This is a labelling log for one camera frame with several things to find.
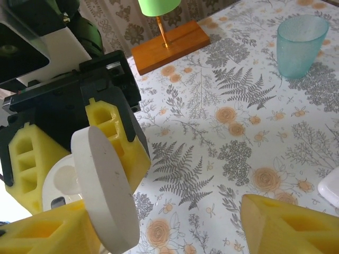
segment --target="teal plastic cup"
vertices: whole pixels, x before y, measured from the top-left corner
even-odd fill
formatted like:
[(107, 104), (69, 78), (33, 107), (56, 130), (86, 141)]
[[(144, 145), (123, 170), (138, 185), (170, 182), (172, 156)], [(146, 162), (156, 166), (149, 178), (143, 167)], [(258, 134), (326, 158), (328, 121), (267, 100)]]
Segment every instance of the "teal plastic cup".
[(328, 31), (328, 22), (313, 15), (295, 16), (278, 27), (276, 56), (279, 73), (302, 78), (316, 59)]

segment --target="green lampshade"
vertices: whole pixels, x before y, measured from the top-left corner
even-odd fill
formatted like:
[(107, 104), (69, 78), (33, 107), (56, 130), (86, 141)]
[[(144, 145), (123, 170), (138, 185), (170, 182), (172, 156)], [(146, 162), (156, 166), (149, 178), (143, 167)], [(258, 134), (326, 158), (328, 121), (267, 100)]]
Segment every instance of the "green lampshade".
[(140, 8), (145, 16), (156, 17), (174, 10), (181, 0), (139, 0)]

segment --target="brass lamp stem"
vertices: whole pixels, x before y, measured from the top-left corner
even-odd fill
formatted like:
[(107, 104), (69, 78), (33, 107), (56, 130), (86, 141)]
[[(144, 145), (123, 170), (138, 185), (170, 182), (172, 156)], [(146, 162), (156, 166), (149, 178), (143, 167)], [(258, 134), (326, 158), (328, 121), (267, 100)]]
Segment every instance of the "brass lamp stem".
[(159, 16), (156, 16), (157, 18), (157, 22), (158, 22), (158, 26), (160, 28), (160, 31), (161, 31), (161, 35), (163, 36), (163, 39), (164, 39), (164, 42), (165, 42), (165, 47), (168, 48), (168, 45), (170, 44), (167, 37), (166, 37), (166, 33), (165, 33), (165, 30), (163, 28), (163, 24), (161, 22), (161, 18)]

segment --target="yellow foam block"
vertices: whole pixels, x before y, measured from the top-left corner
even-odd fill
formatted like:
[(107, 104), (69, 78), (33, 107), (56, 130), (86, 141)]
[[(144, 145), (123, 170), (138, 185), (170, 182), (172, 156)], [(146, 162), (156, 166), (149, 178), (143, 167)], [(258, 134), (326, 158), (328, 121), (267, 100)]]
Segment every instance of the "yellow foam block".
[(0, 254), (98, 254), (82, 200), (0, 227)]
[(251, 254), (338, 254), (339, 218), (244, 195), (241, 221)]
[(86, 106), (87, 118), (92, 126), (97, 126), (105, 133), (115, 148), (127, 180), (134, 192), (150, 167), (150, 158), (136, 136), (128, 142), (118, 108), (104, 101), (90, 99)]
[(8, 146), (14, 185), (6, 186), (31, 214), (42, 212), (42, 187), (52, 166), (69, 152), (39, 129), (26, 124)]

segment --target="tablecloth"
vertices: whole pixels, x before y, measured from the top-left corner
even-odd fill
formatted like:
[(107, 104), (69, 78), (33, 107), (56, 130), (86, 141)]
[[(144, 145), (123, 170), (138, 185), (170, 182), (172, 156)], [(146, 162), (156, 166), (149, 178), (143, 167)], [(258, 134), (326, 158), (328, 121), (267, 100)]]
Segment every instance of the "tablecloth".
[[(211, 45), (139, 76), (152, 166), (134, 198), (127, 253), (248, 253), (242, 195), (331, 215), (317, 184), (339, 165), (339, 9), (314, 0), (241, 1), (200, 22)], [(313, 14), (329, 32), (306, 77), (286, 80), (276, 30)]]

